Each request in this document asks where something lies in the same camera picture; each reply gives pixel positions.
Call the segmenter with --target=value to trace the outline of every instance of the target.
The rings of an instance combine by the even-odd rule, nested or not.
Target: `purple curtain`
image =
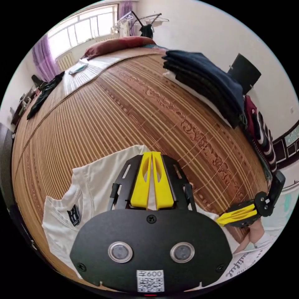
[[[118,5],[118,20],[131,10],[133,10],[132,1],[121,1]],[[134,26],[130,29],[130,35],[135,35]]]
[[[44,35],[32,48],[33,62],[38,75],[46,82],[50,82],[60,74],[60,69],[53,59],[50,51],[48,35]]]

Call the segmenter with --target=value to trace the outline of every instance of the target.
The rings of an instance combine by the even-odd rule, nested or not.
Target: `label sticker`
[[[76,226],[80,223],[80,215],[79,211],[76,205],[73,206],[73,208],[70,211],[67,211],[69,215],[69,219],[73,226]]]
[[[164,292],[164,272],[163,270],[137,270],[138,292],[158,293]]]

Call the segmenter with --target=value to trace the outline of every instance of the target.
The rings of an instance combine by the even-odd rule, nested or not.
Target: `qr code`
[[[164,274],[159,271],[137,271],[138,292],[164,292]]]

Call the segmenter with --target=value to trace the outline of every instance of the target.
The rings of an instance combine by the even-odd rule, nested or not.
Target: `red pillow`
[[[100,41],[87,48],[82,58],[87,58],[87,60],[90,60],[97,56],[109,54],[119,50],[155,44],[156,43],[151,38],[144,36],[127,36],[113,40]]]

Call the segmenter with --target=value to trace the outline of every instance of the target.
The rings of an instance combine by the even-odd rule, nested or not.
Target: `bed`
[[[22,117],[13,147],[12,183],[25,224],[47,260],[89,285],[54,257],[41,227],[46,196],[68,190],[72,169],[135,144],[177,159],[196,203],[221,214],[268,190],[257,155],[239,128],[162,74],[163,49],[134,48],[65,74],[34,118]],[[241,242],[248,229],[230,228]]]

